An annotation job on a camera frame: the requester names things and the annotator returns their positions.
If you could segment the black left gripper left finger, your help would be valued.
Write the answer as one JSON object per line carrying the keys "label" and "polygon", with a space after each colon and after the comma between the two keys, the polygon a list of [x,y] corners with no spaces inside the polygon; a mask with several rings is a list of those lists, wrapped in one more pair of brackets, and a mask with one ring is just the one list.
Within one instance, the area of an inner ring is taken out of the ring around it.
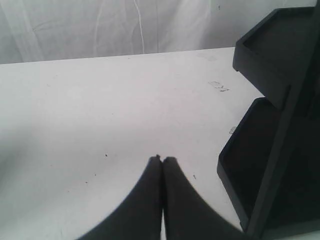
{"label": "black left gripper left finger", "polygon": [[159,240],[161,238],[163,193],[162,162],[149,158],[134,188],[101,223],[81,240]]}

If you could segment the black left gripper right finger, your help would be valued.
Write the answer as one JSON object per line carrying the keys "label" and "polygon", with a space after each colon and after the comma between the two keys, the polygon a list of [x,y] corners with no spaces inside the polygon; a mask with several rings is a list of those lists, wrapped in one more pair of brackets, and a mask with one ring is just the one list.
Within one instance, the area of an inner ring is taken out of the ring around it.
{"label": "black left gripper right finger", "polygon": [[190,184],[175,157],[162,163],[163,211],[168,240],[245,240]]}

